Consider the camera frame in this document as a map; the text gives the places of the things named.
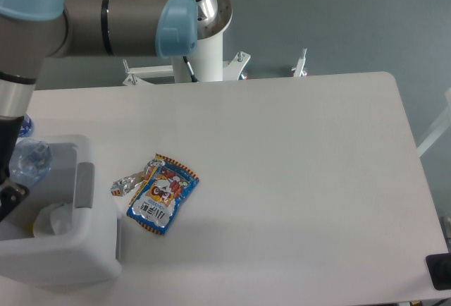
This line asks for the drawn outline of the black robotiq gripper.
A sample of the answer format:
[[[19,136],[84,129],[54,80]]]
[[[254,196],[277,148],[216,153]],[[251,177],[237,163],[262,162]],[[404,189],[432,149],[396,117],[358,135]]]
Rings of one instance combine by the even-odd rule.
[[[1,213],[3,221],[29,196],[29,188],[9,178],[9,163],[18,139],[24,116],[1,117]]]

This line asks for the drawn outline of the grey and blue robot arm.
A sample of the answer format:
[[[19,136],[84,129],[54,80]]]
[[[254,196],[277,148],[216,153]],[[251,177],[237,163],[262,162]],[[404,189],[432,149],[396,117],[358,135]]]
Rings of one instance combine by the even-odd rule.
[[[201,0],[1,0],[1,216],[30,193],[9,164],[44,60],[192,54]]]

